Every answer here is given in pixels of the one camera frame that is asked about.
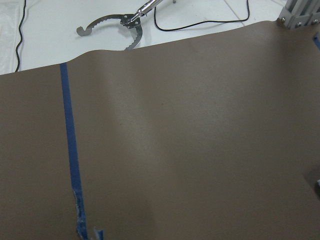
blue tape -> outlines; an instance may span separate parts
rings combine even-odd
[[[81,186],[75,123],[72,112],[67,63],[60,64],[60,74],[64,105],[66,138],[69,152],[71,187],[75,197],[75,206],[77,212],[76,231],[82,240],[88,240],[85,204]],[[97,240],[104,240],[103,230],[94,229],[94,232]]]
[[[315,45],[320,49],[320,40],[319,40],[320,34],[319,32],[316,33],[316,35],[313,37],[313,41]]]

black cord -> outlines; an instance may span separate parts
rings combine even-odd
[[[157,18],[156,18],[156,10],[157,7],[154,8],[154,25],[157,29],[159,29],[160,31],[163,32],[172,32],[172,31],[177,31],[177,30],[182,30],[182,29],[186,29],[186,28],[190,28],[196,25],[200,25],[200,24],[205,24],[205,23],[223,23],[223,24],[227,24],[227,23],[237,23],[237,22],[245,22],[249,19],[250,17],[250,8],[249,8],[249,0],[246,0],[246,9],[248,12],[248,16],[245,19],[240,19],[240,20],[231,20],[231,21],[216,21],[216,20],[208,20],[208,21],[201,21],[201,22],[197,22],[188,26],[182,26],[182,27],[178,27],[178,28],[172,28],[172,29],[163,29],[161,27],[158,26],[157,24]]]
[[[20,24],[19,24],[20,42],[18,43],[18,45],[17,45],[16,48],[15,48],[16,59],[17,59],[17,61],[18,61],[18,64],[17,64],[17,66],[16,66],[15,72],[18,72],[19,67],[20,67],[20,57],[19,57],[18,50],[19,50],[19,47],[20,47],[20,45],[22,44],[22,41],[23,41],[23,39],[24,39],[23,36],[22,36],[22,32],[21,32],[21,26],[22,26],[22,23],[24,22],[25,15],[26,15],[26,5],[27,5],[27,0],[24,0],[23,14],[22,14],[22,18],[21,18],[21,21],[20,21]]]

curved metal jaw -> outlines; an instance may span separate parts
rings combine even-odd
[[[137,19],[131,25],[123,24],[126,22],[127,19],[132,18],[133,16],[134,16],[133,14],[113,14],[113,15],[103,16],[93,21],[92,23],[90,23],[85,30],[82,26],[78,27],[76,29],[76,32],[81,37],[88,36],[92,33],[92,29],[99,23],[106,21],[108,19],[120,19],[120,23],[123,26],[125,26],[127,29],[135,28],[136,30],[136,38],[134,38],[133,43],[125,49],[125,50],[132,50],[140,43],[142,34],[143,34],[140,19]]]

plastic sheet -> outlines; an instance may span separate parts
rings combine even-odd
[[[0,1],[0,75],[12,73],[16,69],[19,16],[19,2]]]

bolt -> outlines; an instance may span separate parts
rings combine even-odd
[[[301,22],[298,22],[298,23],[295,25],[296,28],[299,28],[299,27],[301,27],[301,26],[302,26],[302,23],[301,23]]]
[[[318,22],[319,22],[319,20],[318,20],[318,19],[315,19],[315,20],[313,20],[313,21],[311,22],[311,25],[316,25]]]

